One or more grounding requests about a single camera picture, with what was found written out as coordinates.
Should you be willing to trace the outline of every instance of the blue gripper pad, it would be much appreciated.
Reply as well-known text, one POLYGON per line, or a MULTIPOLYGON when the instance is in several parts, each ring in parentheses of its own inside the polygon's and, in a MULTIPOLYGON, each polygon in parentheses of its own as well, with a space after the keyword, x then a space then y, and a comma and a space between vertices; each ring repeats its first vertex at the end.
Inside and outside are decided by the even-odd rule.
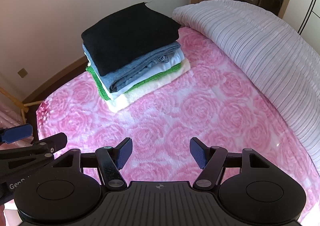
POLYGON ((120 170, 124 167, 125 163, 128 161, 131 154, 132 154, 132 139, 129 139, 119 149, 118 158, 116 160, 116 167, 118 168, 118 170, 120 170))
POLYGON ((190 139, 190 153, 197 162, 199 168, 204 169, 208 163, 205 158, 204 149, 193 138, 190 139))
POLYGON ((0 134, 0 139, 2 142, 10 144, 20 139, 32 136, 32 131, 33 129, 30 124, 12 127, 4 129, 4 132, 0 134))

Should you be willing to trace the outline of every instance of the white folded shirt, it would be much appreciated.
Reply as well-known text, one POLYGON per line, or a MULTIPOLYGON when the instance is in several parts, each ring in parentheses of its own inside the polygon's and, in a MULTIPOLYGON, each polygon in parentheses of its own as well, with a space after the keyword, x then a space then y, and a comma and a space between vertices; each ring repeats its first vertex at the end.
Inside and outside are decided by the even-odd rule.
POLYGON ((182 50, 179 48, 174 52, 174 55, 171 57, 171 59, 169 60, 169 62, 167 63, 157 63, 156 65, 154 65, 149 71, 147 71, 144 75, 142 75, 140 78, 136 79, 134 82, 128 84, 126 87, 122 88, 121 90, 117 91, 117 92, 113 92, 110 93, 107 88, 105 87, 105 85, 102 83, 102 81, 100 80, 99 75, 97 75, 97 77, 99 78, 103 89, 106 91, 106 94, 108 95, 108 97, 111 100, 115 100, 116 98, 118 98, 121 94, 125 93, 127 90, 129 90, 130 88, 132 88, 134 85, 136 85, 137 83, 144 81, 148 78, 150 78, 153 75, 156 75, 158 73, 164 72, 166 70, 169 70, 172 66, 175 66, 178 63, 181 63, 181 61, 184 59, 184 54, 182 52, 182 50))
POLYGON ((109 110, 114 113, 117 113, 121 109, 128 107, 130 104, 134 103, 136 100, 140 99, 146 94, 153 92, 166 84, 169 84, 173 80, 183 75, 188 70, 190 70, 190 63, 188 59, 185 58, 181 62, 181 68, 177 71, 164 75, 159 79, 142 84, 138 88, 135 88, 132 91, 129 91, 128 93, 121 94, 120 97, 118 97, 116 100, 106 100, 109 110))

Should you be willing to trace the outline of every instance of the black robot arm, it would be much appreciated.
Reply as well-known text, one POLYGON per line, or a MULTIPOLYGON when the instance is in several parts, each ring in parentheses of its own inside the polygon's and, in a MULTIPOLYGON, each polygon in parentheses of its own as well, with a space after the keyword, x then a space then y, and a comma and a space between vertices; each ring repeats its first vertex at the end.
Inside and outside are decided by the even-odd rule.
MULTIPOLYGON (((55 145, 66 143, 63 133, 53 138, 55 145)), ((202 169, 193 186, 188 181, 132 181, 127 185, 119 170, 132 153, 131 138, 114 148, 97 149, 95 153, 71 149, 56 160, 47 147, 51 141, 52 137, 39 141, 45 144, 32 146, 31 152, 30 149, 25 152, 26 157, 15 156, 17 150, 14 149, 0 151, 2 166, 9 166, 17 158, 38 157, 29 163, 14 163, 17 169, 14 171, 18 171, 19 176, 14 172, 8 177, 8 173, 4 176, 4 172, 0 172, 0 195, 3 197, 11 185, 4 178, 32 174, 12 189, 24 226, 294 226, 299 225, 297 219, 306 202, 302 187, 253 149, 228 153, 222 147, 207 147, 199 139, 192 138, 190 153, 202 169), (35 167, 32 162, 41 164, 42 168, 35 167), (98 170, 101 184, 83 174, 85 167, 98 170), (221 183, 229 167, 239 167, 240 173, 221 183)))

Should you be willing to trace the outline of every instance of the pink rose pattern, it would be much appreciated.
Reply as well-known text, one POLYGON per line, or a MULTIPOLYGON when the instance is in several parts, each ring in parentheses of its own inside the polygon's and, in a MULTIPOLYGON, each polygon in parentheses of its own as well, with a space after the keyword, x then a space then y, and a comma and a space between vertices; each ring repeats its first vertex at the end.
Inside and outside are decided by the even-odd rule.
MULTIPOLYGON (((320 177, 306 150, 222 50, 191 28, 181 28, 179 33, 190 71, 116 114, 108 110, 85 72, 40 105, 40 138, 59 132, 68 136, 67 147, 55 154, 58 157, 71 148, 94 152, 131 137, 133 153, 121 170, 128 183, 189 180, 192 184, 201 171, 189 152, 193 136, 230 152, 250 147, 303 186, 307 204, 301 221, 320 203, 320 177)), ((238 172, 227 169, 224 179, 238 172)), ((99 180, 95 170, 85 173, 99 180)))

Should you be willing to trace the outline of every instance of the electrical outlet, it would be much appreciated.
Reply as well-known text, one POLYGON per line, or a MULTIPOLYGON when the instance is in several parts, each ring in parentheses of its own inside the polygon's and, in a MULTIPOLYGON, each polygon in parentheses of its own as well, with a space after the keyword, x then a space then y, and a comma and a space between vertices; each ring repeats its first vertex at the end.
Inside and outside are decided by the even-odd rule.
POLYGON ((25 68, 22 68, 20 71, 18 71, 18 74, 20 75, 21 78, 26 77, 28 72, 25 70, 25 68))

